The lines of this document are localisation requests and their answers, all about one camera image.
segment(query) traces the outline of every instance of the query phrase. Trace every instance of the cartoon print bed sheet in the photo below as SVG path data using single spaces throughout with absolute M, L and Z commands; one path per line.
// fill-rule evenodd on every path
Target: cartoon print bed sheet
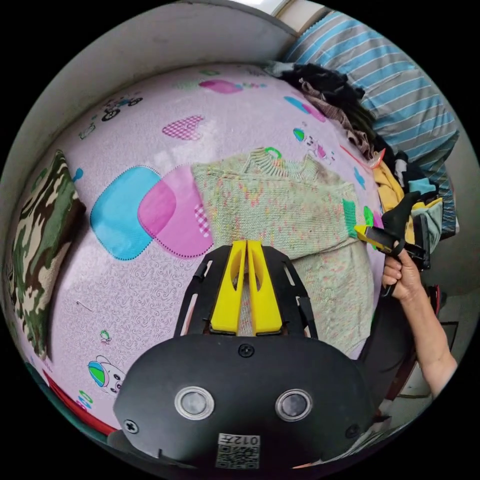
M 341 128 L 249 65 L 186 68 L 105 99 L 55 140 L 33 173 L 61 149 L 87 216 L 58 279 L 49 357 L 22 349 L 107 425 L 120 427 L 112 407 L 125 374 L 172 337 L 185 289 L 212 246 L 190 165 L 258 147 L 279 159 L 312 154 L 354 184 L 365 223 L 380 222 L 372 172 Z M 367 248 L 376 304 L 384 257 Z

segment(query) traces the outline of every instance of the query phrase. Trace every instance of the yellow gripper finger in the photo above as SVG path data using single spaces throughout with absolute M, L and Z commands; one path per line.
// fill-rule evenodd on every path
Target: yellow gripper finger
M 247 241 L 234 241 L 210 320 L 210 326 L 215 332 L 238 333 L 246 254 Z
M 261 242 L 248 240 L 247 252 L 253 334 L 278 333 L 282 317 Z
M 390 253 L 391 248 L 381 243 L 379 240 L 378 232 L 374 227 L 367 225 L 355 225 L 353 229 L 356 231 L 356 236 L 361 242 L 371 244 L 376 247 L 378 250 L 384 253 Z

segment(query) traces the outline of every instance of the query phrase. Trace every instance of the window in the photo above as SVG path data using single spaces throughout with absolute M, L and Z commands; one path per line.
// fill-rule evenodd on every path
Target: window
M 279 11 L 290 1 L 290 0 L 233 0 L 239 4 L 248 5 L 254 9 L 261 10 L 266 14 L 276 16 Z

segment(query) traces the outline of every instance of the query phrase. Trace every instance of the screw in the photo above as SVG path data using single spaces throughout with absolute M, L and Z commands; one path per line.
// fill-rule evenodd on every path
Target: screw
M 358 437 L 360 433 L 360 427 L 354 423 L 353 425 L 350 425 L 346 431 L 345 431 L 345 436 L 348 439 L 354 439 L 355 437 Z
M 238 354 L 244 359 L 251 357 L 254 353 L 255 349 L 248 343 L 242 343 L 242 345 L 238 347 Z
M 125 420 L 123 426 L 129 434 L 137 434 L 139 432 L 139 426 L 132 420 Z

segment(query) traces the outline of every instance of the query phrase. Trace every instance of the human arm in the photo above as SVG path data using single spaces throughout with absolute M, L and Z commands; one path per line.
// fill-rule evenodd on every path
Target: human arm
M 393 297 L 400 301 L 410 324 L 415 350 L 423 378 L 435 398 L 448 383 L 457 362 L 450 353 L 447 335 L 442 328 L 420 279 L 420 273 L 403 250 L 400 262 L 387 257 L 383 271 L 384 286 L 397 283 Z

